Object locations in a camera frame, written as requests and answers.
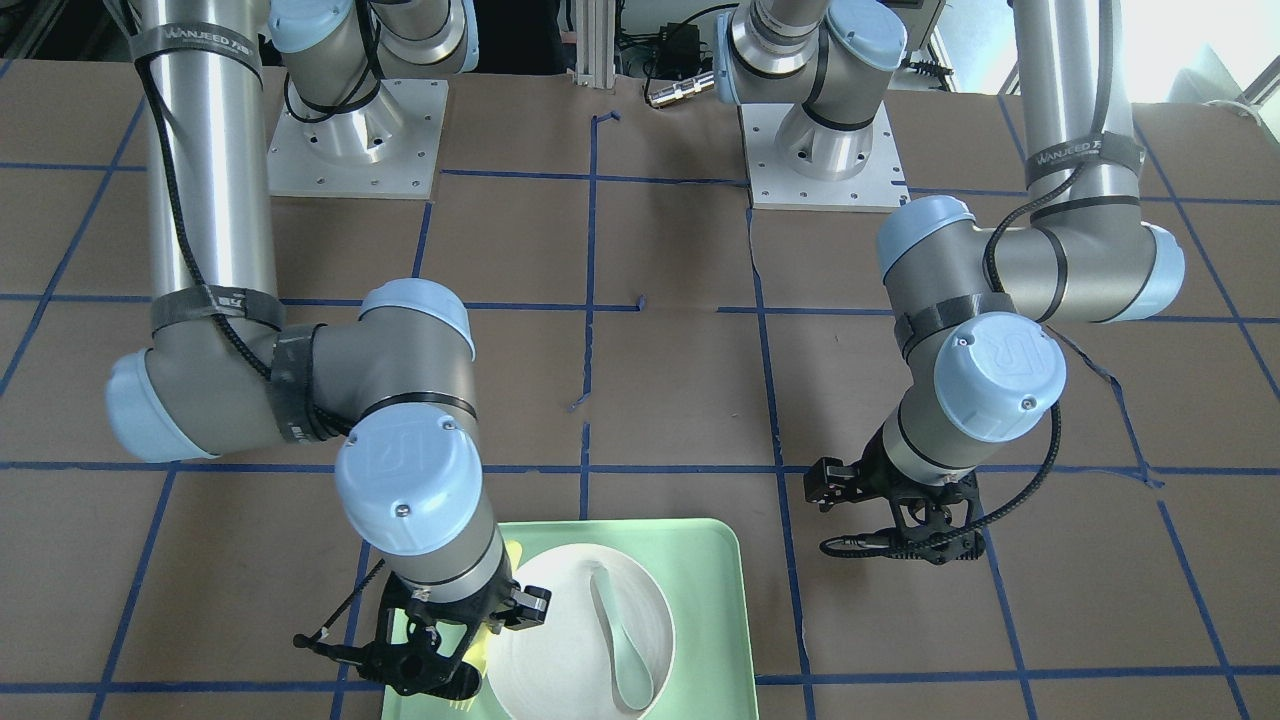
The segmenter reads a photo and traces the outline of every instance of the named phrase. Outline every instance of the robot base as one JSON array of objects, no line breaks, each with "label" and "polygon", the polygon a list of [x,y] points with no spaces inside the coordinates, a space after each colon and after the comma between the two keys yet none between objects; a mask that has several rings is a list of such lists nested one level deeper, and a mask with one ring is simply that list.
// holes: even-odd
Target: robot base
[{"label": "robot base", "polygon": [[751,205],[768,210],[835,210],[844,213],[892,213],[910,200],[897,143],[881,105],[872,123],[876,143],[867,167],[845,181],[819,181],[788,167],[774,137],[791,110],[790,104],[746,104],[742,136],[746,169],[751,178]]},{"label": "robot base", "polygon": [[364,165],[332,163],[312,151],[303,124],[280,110],[266,154],[271,195],[429,199],[449,83],[443,79],[384,82],[384,91],[392,94],[410,122],[406,136],[397,138],[396,154]]}]

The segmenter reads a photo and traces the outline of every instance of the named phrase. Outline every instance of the light green spoon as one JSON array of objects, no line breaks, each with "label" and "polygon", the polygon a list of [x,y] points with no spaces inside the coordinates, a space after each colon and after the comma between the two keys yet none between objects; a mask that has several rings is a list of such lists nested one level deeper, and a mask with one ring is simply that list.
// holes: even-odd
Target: light green spoon
[{"label": "light green spoon", "polygon": [[618,696],[622,703],[631,710],[644,710],[653,702],[653,675],[649,666],[640,657],[627,626],[622,620],[622,609],[618,598],[613,593],[613,582],[609,579],[608,568],[599,565],[591,570],[591,584],[600,593],[600,603],[604,606],[604,619],[609,624],[609,633],[613,635],[613,682],[618,687]]}]

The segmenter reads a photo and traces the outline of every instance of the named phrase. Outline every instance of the light blue joint cap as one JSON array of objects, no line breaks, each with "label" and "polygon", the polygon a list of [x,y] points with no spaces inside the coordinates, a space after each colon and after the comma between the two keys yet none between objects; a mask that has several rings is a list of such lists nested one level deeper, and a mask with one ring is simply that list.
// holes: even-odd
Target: light blue joint cap
[{"label": "light blue joint cap", "polygon": [[389,405],[356,423],[334,465],[360,537],[408,556],[458,537],[480,503],[483,473],[466,430],[425,402]]},{"label": "light blue joint cap", "polygon": [[881,263],[881,282],[893,263],[929,234],[960,220],[973,222],[973,213],[950,195],[929,195],[902,205],[886,218],[876,234],[876,254]]},{"label": "light blue joint cap", "polygon": [[370,292],[360,304],[360,316],[375,307],[406,307],[417,310],[440,320],[467,341],[471,347],[471,360],[476,359],[476,345],[471,341],[471,323],[467,322],[467,307],[462,305],[453,291],[440,283],[421,278],[401,278]]},{"label": "light blue joint cap", "polygon": [[480,26],[476,24],[476,6],[472,0],[462,0],[462,14],[467,19],[467,56],[462,60],[461,72],[470,73],[480,63]]},{"label": "light blue joint cap", "polygon": [[739,105],[737,88],[733,87],[733,49],[728,46],[728,23],[733,10],[716,15],[716,59],[712,69],[716,72],[716,96],[726,105]]},{"label": "light blue joint cap", "polygon": [[1143,223],[1143,227],[1151,231],[1151,237],[1156,241],[1156,261],[1138,297],[1133,299],[1123,313],[1107,320],[1108,323],[1149,318],[1169,307],[1169,304],[1178,297],[1178,291],[1183,288],[1187,258],[1183,256],[1183,249],[1178,247],[1174,233],[1149,223]]},{"label": "light blue joint cap", "polygon": [[906,26],[876,0],[835,0],[827,24],[841,45],[878,70],[896,70],[906,55]]},{"label": "light blue joint cap", "polygon": [[314,47],[351,14],[352,0],[271,0],[266,28],[280,53]]},{"label": "light blue joint cap", "polygon": [[933,366],[942,411],[966,436],[1009,442],[1062,396],[1066,359],[1034,320],[984,313],[947,336]]},{"label": "light blue joint cap", "polygon": [[147,375],[147,351],[125,355],[106,380],[106,416],[115,439],[143,462],[218,457],[191,442],[173,421]]}]

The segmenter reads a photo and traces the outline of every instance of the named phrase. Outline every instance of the round plate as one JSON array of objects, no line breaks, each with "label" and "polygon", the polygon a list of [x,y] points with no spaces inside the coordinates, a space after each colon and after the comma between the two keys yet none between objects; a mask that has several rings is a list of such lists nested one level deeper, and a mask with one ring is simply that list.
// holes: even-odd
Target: round plate
[{"label": "round plate", "polygon": [[[653,675],[654,700],[643,711],[618,697],[609,657],[609,628],[591,587],[591,571],[609,571],[626,629]],[[552,591],[547,623],[499,633],[489,641],[488,680],[515,720],[634,720],[662,696],[676,652],[671,607],[649,571],[602,544],[564,544],[516,571],[521,584]]]}]

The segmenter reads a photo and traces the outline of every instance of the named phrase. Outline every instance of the white mounting plate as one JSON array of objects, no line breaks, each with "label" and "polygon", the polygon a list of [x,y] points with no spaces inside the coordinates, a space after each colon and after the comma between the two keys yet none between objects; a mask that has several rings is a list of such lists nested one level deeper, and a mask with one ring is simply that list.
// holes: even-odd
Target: white mounting plate
[{"label": "white mounting plate", "polygon": [[835,210],[892,213],[910,200],[897,143],[881,104],[872,120],[876,140],[863,172],[846,181],[819,181],[791,169],[773,142],[790,104],[742,105],[746,169],[751,178],[751,205],[772,210]]},{"label": "white mounting plate", "polygon": [[397,200],[431,196],[449,83],[443,79],[383,82],[383,90],[399,102],[410,122],[408,132],[398,138],[396,152],[371,165],[330,163],[311,150],[302,123],[282,110],[266,154],[271,195]]}]

